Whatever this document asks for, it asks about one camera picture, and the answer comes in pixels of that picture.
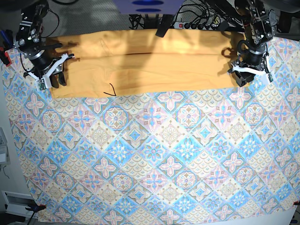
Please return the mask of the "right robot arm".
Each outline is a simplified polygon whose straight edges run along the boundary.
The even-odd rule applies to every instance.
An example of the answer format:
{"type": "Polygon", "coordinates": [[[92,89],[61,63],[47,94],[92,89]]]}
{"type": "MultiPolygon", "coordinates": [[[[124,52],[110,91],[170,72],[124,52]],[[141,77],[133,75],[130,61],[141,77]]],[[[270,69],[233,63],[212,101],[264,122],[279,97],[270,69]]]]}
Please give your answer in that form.
{"type": "Polygon", "coordinates": [[[61,48],[63,44],[47,45],[43,41],[42,23],[48,12],[52,10],[46,0],[33,1],[22,9],[22,21],[14,39],[15,48],[33,65],[31,69],[24,69],[23,77],[33,78],[38,91],[66,86],[64,62],[74,58],[73,54],[67,53],[53,57],[50,51],[61,48]]]}

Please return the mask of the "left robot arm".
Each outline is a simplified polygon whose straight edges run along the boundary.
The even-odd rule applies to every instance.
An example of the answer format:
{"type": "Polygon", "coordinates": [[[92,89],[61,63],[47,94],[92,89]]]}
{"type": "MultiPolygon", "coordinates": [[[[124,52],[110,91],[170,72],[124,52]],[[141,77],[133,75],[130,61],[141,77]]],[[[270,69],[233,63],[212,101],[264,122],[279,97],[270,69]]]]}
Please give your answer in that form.
{"type": "Polygon", "coordinates": [[[236,83],[243,87],[261,76],[266,83],[273,82],[268,63],[267,43],[272,40],[272,26],[264,4],[255,0],[236,0],[235,8],[241,16],[245,40],[237,45],[237,60],[228,73],[234,74],[236,83]]]}

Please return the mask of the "purple blue robot base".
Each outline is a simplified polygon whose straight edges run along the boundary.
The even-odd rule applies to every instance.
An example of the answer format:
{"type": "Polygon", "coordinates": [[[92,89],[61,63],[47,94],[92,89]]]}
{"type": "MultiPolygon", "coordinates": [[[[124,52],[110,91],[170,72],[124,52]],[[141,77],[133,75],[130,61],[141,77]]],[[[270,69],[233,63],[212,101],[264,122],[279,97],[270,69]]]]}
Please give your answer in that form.
{"type": "Polygon", "coordinates": [[[114,0],[119,12],[123,15],[133,14],[166,14],[178,12],[183,0],[114,0]]]}

